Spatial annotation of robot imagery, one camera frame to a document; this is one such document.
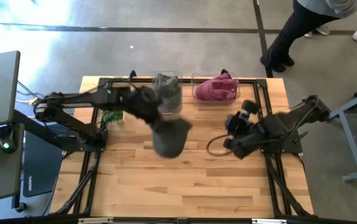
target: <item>wooden table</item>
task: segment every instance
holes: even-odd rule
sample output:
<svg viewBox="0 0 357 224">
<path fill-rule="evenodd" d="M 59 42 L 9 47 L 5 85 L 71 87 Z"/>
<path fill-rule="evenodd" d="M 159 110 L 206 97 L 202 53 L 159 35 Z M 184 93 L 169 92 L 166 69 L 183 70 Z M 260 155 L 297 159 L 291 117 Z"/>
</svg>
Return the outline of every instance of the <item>wooden table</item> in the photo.
<svg viewBox="0 0 357 224">
<path fill-rule="evenodd" d="M 80 91 L 98 84 L 100 77 L 83 77 Z M 272 112 L 288 111 L 284 82 L 267 79 Z M 108 126 L 108 142 L 101 155 L 91 209 L 94 217 L 273 217 L 264 156 L 256 151 L 242 161 L 228 155 L 213 157 L 206 152 L 208 141 L 226 134 L 226 116 L 235 114 L 245 99 L 254 100 L 253 86 L 241 84 L 241 97 L 231 106 L 197 107 L 191 84 L 183 84 L 181 116 L 193 124 L 185 150 L 176 159 L 160 158 L 152 150 L 149 127 L 130 114 L 124 122 Z M 75 117 L 89 123 L 93 109 L 76 109 Z M 223 140 L 211 145 L 224 151 Z M 61 165 L 50 211 L 58 210 L 78 184 L 82 152 L 74 152 Z M 303 167 L 298 158 L 282 156 L 288 188 L 306 211 L 312 205 Z M 85 204 L 87 191 L 81 206 Z M 277 191 L 280 209 L 282 195 Z"/>
</svg>

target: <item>transparent bin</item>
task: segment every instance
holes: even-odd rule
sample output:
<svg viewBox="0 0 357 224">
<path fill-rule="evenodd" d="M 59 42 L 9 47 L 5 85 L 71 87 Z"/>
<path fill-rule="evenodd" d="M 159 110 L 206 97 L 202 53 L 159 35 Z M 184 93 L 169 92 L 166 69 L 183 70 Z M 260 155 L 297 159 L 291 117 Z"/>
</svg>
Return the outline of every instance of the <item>transparent bin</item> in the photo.
<svg viewBox="0 0 357 224">
<path fill-rule="evenodd" d="M 229 72 L 229 75 L 231 76 L 231 79 L 235 80 L 237 83 L 237 88 L 236 88 L 236 95 L 235 98 L 232 100 L 201 100 L 197 98 L 197 88 L 201 83 L 204 83 L 208 80 L 211 80 L 212 78 L 219 77 L 220 75 L 202 75 L 199 73 L 194 73 L 191 76 L 191 85 L 192 85 L 192 97 L 193 97 L 193 102 L 197 106 L 229 106 L 232 103 L 234 103 L 240 96 L 241 96 L 241 91 L 239 90 L 239 80 L 238 76 L 234 72 Z"/>
<path fill-rule="evenodd" d="M 163 100 L 163 103 L 158 107 L 159 112 L 179 113 L 181 111 L 183 101 L 183 75 L 180 72 L 154 72 L 152 74 L 152 89 L 157 96 Z"/>
</svg>

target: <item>pink cloth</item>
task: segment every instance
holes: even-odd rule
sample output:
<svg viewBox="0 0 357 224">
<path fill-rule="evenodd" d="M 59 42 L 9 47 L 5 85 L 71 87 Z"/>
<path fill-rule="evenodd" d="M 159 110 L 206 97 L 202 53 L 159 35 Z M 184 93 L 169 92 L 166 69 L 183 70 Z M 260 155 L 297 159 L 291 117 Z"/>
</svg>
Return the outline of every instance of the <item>pink cloth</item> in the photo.
<svg viewBox="0 0 357 224">
<path fill-rule="evenodd" d="M 227 73 L 198 85 L 195 96 L 205 101 L 228 101 L 236 98 L 238 82 Z"/>
</svg>

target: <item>black cable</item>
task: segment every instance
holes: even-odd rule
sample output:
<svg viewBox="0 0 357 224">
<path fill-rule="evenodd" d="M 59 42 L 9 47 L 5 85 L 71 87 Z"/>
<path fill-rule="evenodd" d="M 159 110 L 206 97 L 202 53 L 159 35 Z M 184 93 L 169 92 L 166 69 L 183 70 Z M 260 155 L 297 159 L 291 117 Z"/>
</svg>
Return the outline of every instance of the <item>black cable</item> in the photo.
<svg viewBox="0 0 357 224">
<path fill-rule="evenodd" d="M 305 170 L 305 166 L 304 166 L 304 162 L 303 159 L 297 154 L 297 153 L 292 153 L 295 157 L 297 157 L 299 159 L 299 161 L 302 163 L 303 165 L 303 170 Z"/>
<path fill-rule="evenodd" d="M 34 98 L 38 98 L 35 93 L 33 93 L 32 91 L 30 91 L 24 84 L 22 84 L 19 80 L 17 80 L 17 83 L 23 88 L 25 89 L 28 93 L 30 93 Z"/>
<path fill-rule="evenodd" d="M 295 106 L 290 107 L 289 109 L 290 109 L 290 110 L 293 110 L 293 109 L 295 109 L 296 107 L 298 107 L 298 106 L 300 106 L 300 105 L 302 105 L 302 104 L 304 104 L 304 100 L 302 100 L 300 103 L 296 104 Z"/>
<path fill-rule="evenodd" d="M 104 127 L 104 126 L 102 126 L 102 127 L 100 127 L 100 128 L 101 128 L 101 129 L 97 132 L 97 134 L 101 133 L 103 130 L 107 130 L 107 128 Z"/>
<path fill-rule="evenodd" d="M 300 127 L 300 125 L 302 124 L 302 122 L 304 121 L 304 119 L 307 118 L 307 116 L 314 110 L 315 106 L 313 106 L 304 116 L 302 119 L 300 119 L 300 121 L 298 123 L 296 123 L 296 125 L 290 130 L 289 134 L 282 140 L 282 145 L 284 145 L 286 143 L 286 141 L 288 140 L 288 138 Z"/>
<path fill-rule="evenodd" d="M 217 154 L 217 153 L 211 152 L 209 150 L 209 146 L 210 146 L 210 144 L 212 142 L 216 141 L 217 139 L 220 139 L 220 138 L 223 138 L 223 137 L 227 137 L 227 136 L 230 136 L 230 134 L 224 134 L 224 135 L 221 135 L 221 136 L 217 136 L 217 137 L 213 138 L 212 140 L 210 140 L 209 143 L 206 146 L 206 151 L 212 156 L 227 156 L 228 154 L 233 153 L 234 151 L 229 151 L 229 152 L 224 152 L 224 153 Z"/>
<path fill-rule="evenodd" d="M 65 126 L 62 126 L 62 127 L 56 127 L 56 126 L 52 126 L 52 127 L 49 127 L 49 128 L 57 128 L 57 129 L 68 129 L 67 127 Z"/>
<path fill-rule="evenodd" d="M 217 136 L 217 137 L 213 138 L 212 140 L 210 140 L 209 143 L 206 146 L 206 151 L 212 156 L 227 156 L 228 154 L 231 154 L 234 151 L 239 150 L 238 148 L 236 148 L 236 149 L 230 150 L 229 152 L 224 152 L 224 153 L 221 153 L 221 154 L 216 154 L 216 153 L 211 152 L 209 150 L 209 146 L 213 141 L 216 141 L 219 138 L 223 138 L 223 137 L 227 137 L 227 136 L 230 136 L 230 134 L 224 134 L 224 135 L 221 135 L 221 136 Z M 255 143 L 252 143 L 252 144 L 247 144 L 247 145 L 244 145 L 244 146 L 241 146 L 241 147 L 255 146 L 255 145 L 260 145 L 260 144 L 265 144 L 265 143 L 270 143 L 270 142 L 276 142 L 276 141 L 279 141 L 279 139 L 270 139 L 270 140 L 265 140 L 265 141 L 259 141 L 259 142 L 255 142 Z"/>
<path fill-rule="evenodd" d="M 58 133 L 55 133 L 55 132 L 52 132 L 52 130 L 47 126 L 47 124 L 46 124 L 46 122 L 43 122 L 44 123 L 44 126 L 47 128 L 47 130 L 51 133 L 51 134 L 53 134 L 54 136 L 56 136 Z"/>
<path fill-rule="evenodd" d="M 24 96 L 29 96 L 29 95 L 32 96 L 32 94 L 30 94 L 30 93 L 23 93 L 23 92 L 21 92 L 21 91 L 19 91 L 19 90 L 17 90 L 17 93 L 22 94 L 22 95 L 24 95 Z M 44 98 L 44 95 L 41 94 L 41 93 L 34 93 L 34 94 L 35 94 L 35 95 L 39 95 L 39 96 L 41 96 L 42 98 Z"/>
<path fill-rule="evenodd" d="M 57 179 L 58 179 L 58 176 L 55 178 L 52 194 L 50 195 L 49 202 L 47 202 L 46 208 L 44 209 L 42 216 L 44 216 L 44 214 L 46 214 L 47 209 L 49 208 L 50 204 L 52 203 L 55 187 L 57 186 Z"/>
<path fill-rule="evenodd" d="M 134 87 L 134 89 L 136 89 L 138 92 L 140 92 L 140 90 L 138 89 L 138 87 L 137 87 L 137 86 L 133 85 L 132 83 L 129 83 L 129 85 L 133 86 L 133 87 Z"/>
<path fill-rule="evenodd" d="M 48 127 L 49 130 L 53 131 L 55 134 L 66 134 L 66 131 L 55 130 L 55 127 Z"/>
<path fill-rule="evenodd" d="M 96 87 L 94 87 L 94 88 L 91 88 L 91 89 L 89 89 L 89 90 L 87 90 L 87 91 L 85 91 L 85 92 L 83 92 L 83 93 L 78 93 L 78 94 L 70 95 L 70 96 L 64 96 L 64 98 L 65 98 L 65 99 L 67 99 L 67 98 L 74 98 L 74 97 L 78 97 L 78 96 L 84 95 L 84 94 L 89 93 L 89 92 L 91 92 L 91 91 L 93 91 L 93 90 L 97 90 L 97 89 L 99 89 L 99 88 L 102 87 L 102 86 L 105 86 L 105 84 L 107 84 L 107 83 L 108 83 L 108 81 L 106 81 L 106 82 L 103 83 L 103 84 L 99 84 L 98 86 L 96 86 Z"/>
</svg>

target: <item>gray floor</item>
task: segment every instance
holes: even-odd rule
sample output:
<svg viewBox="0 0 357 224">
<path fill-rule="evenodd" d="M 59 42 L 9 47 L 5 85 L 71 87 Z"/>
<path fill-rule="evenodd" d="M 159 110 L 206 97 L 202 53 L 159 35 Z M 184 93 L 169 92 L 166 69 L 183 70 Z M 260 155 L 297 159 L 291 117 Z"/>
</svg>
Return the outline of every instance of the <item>gray floor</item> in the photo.
<svg viewBox="0 0 357 224">
<path fill-rule="evenodd" d="M 0 0 L 0 22 L 54 26 L 196 27 L 257 29 L 252 0 Z M 259 0 L 266 29 L 281 29 L 292 12 L 291 0 Z M 333 30 L 357 29 L 357 13 L 329 24 Z M 270 44 L 275 34 L 266 35 Z M 84 75 L 127 75 L 136 70 L 216 73 L 222 68 L 242 77 L 265 77 L 258 62 L 258 34 L 47 32 L 0 28 L 0 52 L 20 50 L 19 79 L 31 90 L 78 91 Z M 301 38 L 290 55 L 296 65 L 282 77 L 290 105 L 317 94 L 332 109 L 357 90 L 357 42 L 348 35 Z M 308 186 L 314 212 L 325 218 L 357 220 L 357 180 L 341 175 L 356 171 L 340 123 L 302 128 Z M 23 198 L 29 209 L 16 213 L 0 200 L 0 218 L 41 215 L 48 195 Z"/>
</svg>

